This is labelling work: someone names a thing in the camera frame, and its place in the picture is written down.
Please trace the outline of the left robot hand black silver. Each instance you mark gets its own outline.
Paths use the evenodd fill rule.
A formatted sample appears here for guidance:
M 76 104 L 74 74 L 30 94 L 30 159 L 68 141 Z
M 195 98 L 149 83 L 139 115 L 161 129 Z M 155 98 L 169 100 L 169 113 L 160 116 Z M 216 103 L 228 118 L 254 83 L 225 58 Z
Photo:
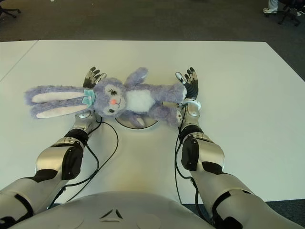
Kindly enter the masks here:
M 83 87 L 92 89 L 99 81 L 106 78 L 106 76 L 106 73 L 101 73 L 99 69 L 92 67 L 84 78 Z

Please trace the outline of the right robot hand black silver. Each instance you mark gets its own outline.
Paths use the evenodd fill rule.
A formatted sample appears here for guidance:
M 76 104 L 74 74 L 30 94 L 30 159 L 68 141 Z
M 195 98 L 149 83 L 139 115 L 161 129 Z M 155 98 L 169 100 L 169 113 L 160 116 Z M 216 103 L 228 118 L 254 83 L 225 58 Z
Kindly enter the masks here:
M 193 67 L 187 69 L 186 74 L 175 73 L 176 78 L 186 88 L 186 98 L 197 99 L 199 93 L 198 78 Z

